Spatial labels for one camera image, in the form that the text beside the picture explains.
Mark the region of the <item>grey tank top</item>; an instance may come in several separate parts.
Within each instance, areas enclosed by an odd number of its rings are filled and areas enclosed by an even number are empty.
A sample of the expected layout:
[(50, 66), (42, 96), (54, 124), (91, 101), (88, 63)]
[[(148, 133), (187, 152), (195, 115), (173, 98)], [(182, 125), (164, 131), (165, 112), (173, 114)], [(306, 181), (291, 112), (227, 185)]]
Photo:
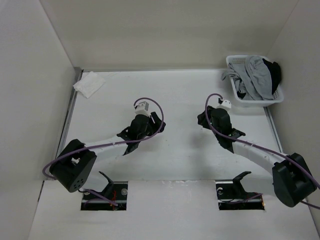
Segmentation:
[(273, 99), (272, 79), (263, 58), (249, 55), (241, 63), (230, 62), (221, 80), (233, 79), (236, 94), (245, 101), (270, 101)]

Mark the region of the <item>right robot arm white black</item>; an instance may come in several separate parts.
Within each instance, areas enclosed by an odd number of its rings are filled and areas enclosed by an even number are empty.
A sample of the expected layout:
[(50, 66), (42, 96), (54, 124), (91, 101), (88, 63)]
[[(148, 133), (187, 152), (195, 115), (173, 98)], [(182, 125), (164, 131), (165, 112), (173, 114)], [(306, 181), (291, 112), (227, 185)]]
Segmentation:
[(254, 185), (260, 185), (260, 193), (273, 195), (287, 207), (293, 208), (316, 191), (317, 186), (307, 176), (311, 172), (301, 155), (282, 155), (247, 143), (246, 134), (232, 127), (230, 115), (225, 109), (207, 106), (197, 116), (197, 124), (213, 131), (223, 149), (250, 160), (272, 176), (272, 181), (258, 180), (250, 185), (244, 180), (235, 182), (231, 190), (236, 197), (243, 198), (250, 192), (250, 187), (254, 192)]

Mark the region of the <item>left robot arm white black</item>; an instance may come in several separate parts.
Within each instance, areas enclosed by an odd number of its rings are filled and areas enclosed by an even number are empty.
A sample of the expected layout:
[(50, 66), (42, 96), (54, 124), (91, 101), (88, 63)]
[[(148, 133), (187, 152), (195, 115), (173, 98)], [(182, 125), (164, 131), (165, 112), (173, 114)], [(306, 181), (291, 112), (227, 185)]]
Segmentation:
[(111, 179), (100, 169), (103, 161), (125, 156), (136, 150), (140, 142), (164, 131), (166, 124), (156, 112), (137, 114), (130, 126), (112, 138), (83, 143), (71, 140), (49, 167), (49, 172), (70, 193), (93, 190), (100, 199), (112, 195)]

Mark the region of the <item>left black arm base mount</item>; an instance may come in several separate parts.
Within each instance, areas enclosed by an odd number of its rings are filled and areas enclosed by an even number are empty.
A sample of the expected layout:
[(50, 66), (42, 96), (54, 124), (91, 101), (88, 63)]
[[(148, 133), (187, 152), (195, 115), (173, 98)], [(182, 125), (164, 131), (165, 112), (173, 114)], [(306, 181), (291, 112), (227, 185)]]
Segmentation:
[(126, 211), (127, 210), (127, 198), (129, 183), (127, 181), (112, 181), (104, 173), (100, 172), (107, 180), (106, 187), (102, 192), (96, 191), (99, 195), (115, 202), (117, 205), (113, 205), (108, 201), (105, 201), (101, 197), (79, 190), (82, 193), (81, 211)]

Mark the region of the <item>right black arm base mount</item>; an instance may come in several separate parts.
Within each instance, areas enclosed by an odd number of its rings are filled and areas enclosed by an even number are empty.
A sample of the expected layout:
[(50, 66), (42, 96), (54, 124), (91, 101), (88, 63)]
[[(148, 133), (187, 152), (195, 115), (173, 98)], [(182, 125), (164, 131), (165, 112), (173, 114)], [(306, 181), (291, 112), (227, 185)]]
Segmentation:
[(262, 195), (257, 192), (247, 192), (242, 186), (241, 180), (251, 173), (244, 171), (233, 179), (215, 182), (220, 211), (265, 210)]

